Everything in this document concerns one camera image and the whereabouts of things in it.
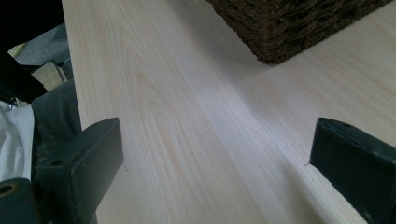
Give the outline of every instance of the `floor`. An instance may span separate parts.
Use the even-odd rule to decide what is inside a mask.
[[[64,23],[27,42],[16,60],[20,64],[38,66],[53,62],[64,70],[67,79],[73,78]]]

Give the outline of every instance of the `white cloth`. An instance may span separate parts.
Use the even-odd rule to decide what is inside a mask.
[[[0,182],[31,179],[35,117],[30,105],[10,110],[0,102]]]

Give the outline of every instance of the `wood grain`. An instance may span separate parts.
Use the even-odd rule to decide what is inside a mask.
[[[84,127],[119,117],[99,223],[362,223],[307,165],[319,117],[396,146],[396,2],[277,65],[205,1],[64,0]]]

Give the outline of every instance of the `gray fabric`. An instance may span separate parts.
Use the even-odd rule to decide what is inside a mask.
[[[81,132],[74,81],[70,80],[32,102],[35,115],[32,167],[47,159]]]

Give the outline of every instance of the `basket weave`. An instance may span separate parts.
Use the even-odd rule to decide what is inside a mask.
[[[206,0],[258,60],[282,63],[391,0]]]

